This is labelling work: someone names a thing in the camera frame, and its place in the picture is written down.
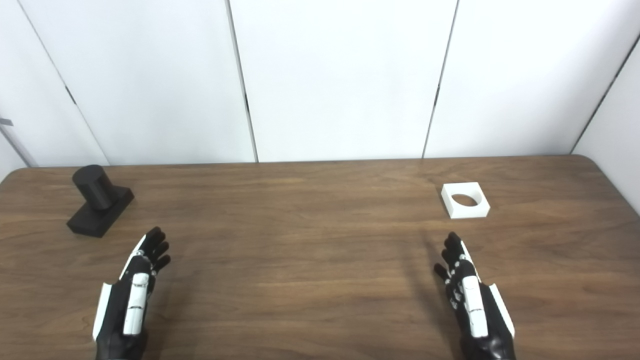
circular hole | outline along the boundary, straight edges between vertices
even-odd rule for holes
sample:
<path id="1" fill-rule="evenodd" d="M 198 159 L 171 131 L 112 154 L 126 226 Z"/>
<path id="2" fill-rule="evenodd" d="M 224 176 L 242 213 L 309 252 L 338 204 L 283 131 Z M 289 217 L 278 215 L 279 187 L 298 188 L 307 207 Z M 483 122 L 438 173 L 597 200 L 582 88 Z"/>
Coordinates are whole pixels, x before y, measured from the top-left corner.
<path id="1" fill-rule="evenodd" d="M 464 206 L 476 206 L 478 203 L 471 196 L 462 195 L 461 193 L 457 193 L 455 195 L 451 195 L 453 200 L 460 205 Z"/>

white plastic panel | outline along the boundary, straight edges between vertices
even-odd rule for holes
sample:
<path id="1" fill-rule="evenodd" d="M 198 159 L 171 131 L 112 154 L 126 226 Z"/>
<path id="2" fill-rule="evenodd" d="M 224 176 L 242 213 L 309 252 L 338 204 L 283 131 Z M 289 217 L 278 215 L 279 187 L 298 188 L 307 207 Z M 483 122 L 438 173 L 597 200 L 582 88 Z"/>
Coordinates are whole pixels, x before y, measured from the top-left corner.
<path id="1" fill-rule="evenodd" d="M 640 214 L 640 47 L 636 46 L 574 150 L 591 158 Z"/>
<path id="2" fill-rule="evenodd" d="M 12 171 L 25 167 L 24 162 L 15 153 L 13 147 L 0 134 L 0 183 Z"/>
<path id="3" fill-rule="evenodd" d="M 0 0 L 0 117 L 34 166 L 107 160 L 16 0 Z"/>
<path id="4" fill-rule="evenodd" d="M 254 161 L 223 0 L 21 0 L 112 165 Z"/>
<path id="5" fill-rule="evenodd" d="M 569 153 L 638 19 L 636 0 L 461 0 L 425 157 Z"/>
<path id="6" fill-rule="evenodd" d="M 260 161 L 419 158 L 455 6 L 231 0 Z"/>

white square block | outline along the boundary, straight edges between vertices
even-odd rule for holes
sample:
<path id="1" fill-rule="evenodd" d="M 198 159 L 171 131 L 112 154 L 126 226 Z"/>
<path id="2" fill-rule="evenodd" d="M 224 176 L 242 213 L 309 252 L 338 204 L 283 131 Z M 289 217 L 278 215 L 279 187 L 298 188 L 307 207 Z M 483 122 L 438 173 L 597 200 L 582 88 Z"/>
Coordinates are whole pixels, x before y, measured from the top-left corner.
<path id="1" fill-rule="evenodd" d="M 484 218 L 489 214 L 489 202 L 478 183 L 454 183 L 442 185 L 442 200 L 450 218 Z M 466 195 L 476 201 L 476 206 L 458 204 L 453 195 Z"/>

black cylinder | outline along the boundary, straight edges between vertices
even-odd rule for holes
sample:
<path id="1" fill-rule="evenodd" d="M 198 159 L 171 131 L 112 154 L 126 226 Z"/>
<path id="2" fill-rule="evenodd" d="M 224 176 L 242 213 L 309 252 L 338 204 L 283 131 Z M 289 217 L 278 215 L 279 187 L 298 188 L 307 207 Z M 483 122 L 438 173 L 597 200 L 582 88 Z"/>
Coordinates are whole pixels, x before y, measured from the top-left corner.
<path id="1" fill-rule="evenodd" d="M 88 165 L 80 168 L 74 174 L 73 180 L 82 196 L 94 210 L 106 210 L 118 200 L 118 193 L 100 165 Z"/>

panel seam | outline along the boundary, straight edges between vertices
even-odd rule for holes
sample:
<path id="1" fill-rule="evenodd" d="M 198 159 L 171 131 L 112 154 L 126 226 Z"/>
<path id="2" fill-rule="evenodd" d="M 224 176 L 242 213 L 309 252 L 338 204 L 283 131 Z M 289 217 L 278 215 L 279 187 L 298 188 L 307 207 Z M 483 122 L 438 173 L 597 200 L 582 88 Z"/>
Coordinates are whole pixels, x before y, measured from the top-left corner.
<path id="1" fill-rule="evenodd" d="M 38 41 L 40 42 L 40 46 L 42 46 L 42 49 L 44 50 L 45 54 L 47 54 L 47 57 L 49 58 L 49 62 L 51 62 L 51 65 L 56 70 L 56 73 L 58 74 L 58 78 L 60 78 L 60 81 L 62 82 L 62 85 L 65 87 L 65 89 L 66 89 L 67 93 L 69 94 L 69 96 L 71 97 L 71 99 L 73 99 L 72 102 L 76 106 L 76 109 L 78 110 L 78 113 L 82 117 L 82 120 L 84 121 L 84 124 L 86 125 L 87 129 L 89 129 L 89 133 L 93 137 L 93 140 L 95 140 L 96 145 L 98 145 L 98 149 L 100 149 L 100 152 L 102 153 L 102 156 L 107 161 L 107 164 L 111 165 L 111 162 L 109 161 L 109 158 L 107 157 L 107 154 L 104 152 L 104 149 L 102 148 L 100 142 L 98 141 L 98 138 L 95 136 L 95 133 L 93 132 L 93 129 L 91 128 L 91 125 L 89 125 L 89 122 L 86 120 L 86 117 L 84 116 L 84 113 L 82 112 L 82 109 L 76 103 L 73 95 L 71 95 L 71 91 L 70 91 L 69 87 L 67 86 L 67 83 L 65 82 L 64 78 L 62 77 L 62 74 L 60 74 L 60 70 L 58 70 L 58 67 L 56 66 L 56 63 L 53 62 L 53 58 L 51 58 L 51 54 L 49 53 L 49 50 L 44 45 L 44 42 L 42 42 L 42 38 L 40 37 L 40 34 L 38 33 L 38 31 L 36 30 L 35 26 L 33 25 L 33 21 L 31 21 L 31 17 L 29 17 L 29 15 L 27 14 L 27 11 L 24 9 L 24 6 L 22 5 L 22 1 L 20 1 L 20 0 L 16 0 L 16 1 L 18 2 L 18 5 L 20 6 L 20 9 L 22 10 L 22 14 L 25 16 L 25 18 L 27 18 L 27 21 L 29 22 L 29 25 L 31 26 L 31 29 L 33 30 L 33 33 L 38 38 Z"/>
<path id="2" fill-rule="evenodd" d="M 225 6 L 227 7 L 227 17 L 229 21 L 229 30 L 231 31 L 231 42 L 233 43 L 234 55 L 236 56 L 236 66 L 238 69 L 238 77 L 240 80 L 240 89 L 243 95 L 244 112 L 246 113 L 247 124 L 249 126 L 249 136 L 251 138 L 251 146 L 253 148 L 253 159 L 256 163 L 259 163 L 258 147 L 255 143 L 255 135 L 253 132 L 253 120 L 251 119 L 251 110 L 249 109 L 249 99 L 246 94 L 246 86 L 244 85 L 244 72 L 242 69 L 242 62 L 240 60 L 240 50 L 238 48 L 238 41 L 236 37 L 236 25 L 234 23 L 234 16 L 231 11 L 231 1 L 225 0 Z"/>
<path id="3" fill-rule="evenodd" d="M 580 140 L 584 136 L 584 133 L 587 131 L 587 128 L 589 127 L 589 125 L 591 125 L 591 121 L 593 121 L 593 118 L 595 118 L 596 114 L 598 113 L 598 110 L 600 109 L 602 103 L 604 102 L 604 99 L 607 97 L 607 95 L 609 95 L 609 91 L 611 90 L 611 88 L 613 87 L 613 84 L 618 79 L 618 76 L 620 75 L 620 72 L 622 71 L 622 68 L 625 67 L 625 65 L 627 64 L 627 60 L 629 60 L 629 57 L 631 56 L 631 53 L 634 52 L 634 49 L 636 48 L 636 45 L 638 44 L 638 40 L 640 40 L 640 34 L 638 34 L 638 36 L 636 37 L 636 41 L 631 46 L 631 49 L 627 53 L 625 59 L 622 61 L 622 64 L 620 64 L 620 67 L 618 68 L 618 71 L 616 71 L 616 74 L 611 79 L 611 82 L 609 83 L 609 86 L 605 90 L 604 94 L 602 94 L 602 97 L 600 98 L 600 101 L 598 101 L 598 104 L 596 105 L 595 109 L 593 110 L 593 113 L 591 113 L 591 116 L 589 117 L 589 120 L 587 120 L 586 124 L 584 124 L 584 127 L 582 128 L 582 131 L 580 132 L 580 135 L 578 136 L 578 140 L 575 141 L 575 144 L 571 148 L 571 151 L 569 152 L 569 154 L 573 154 L 573 152 L 575 151 L 575 148 L 578 146 L 578 143 L 580 143 Z"/>
<path id="4" fill-rule="evenodd" d="M 456 24 L 456 16 L 458 15 L 458 6 L 460 0 L 456 1 L 456 9 L 453 11 L 453 18 L 451 19 L 451 29 L 449 30 L 449 38 L 447 39 L 447 47 L 444 51 L 444 57 L 442 58 L 442 68 L 440 68 L 440 77 L 438 78 L 438 87 L 436 88 L 436 94 L 433 96 L 433 107 L 431 109 L 431 116 L 429 116 L 429 126 L 427 127 L 427 135 L 424 139 L 424 147 L 422 148 L 422 159 L 427 151 L 427 143 L 429 142 L 429 135 L 431 134 L 431 125 L 433 124 L 433 115 L 436 112 L 436 105 L 438 104 L 438 96 L 440 96 L 440 85 L 442 84 L 442 76 L 444 74 L 445 66 L 447 65 L 447 56 L 449 55 L 449 46 L 451 45 L 451 37 L 453 36 L 453 27 Z"/>

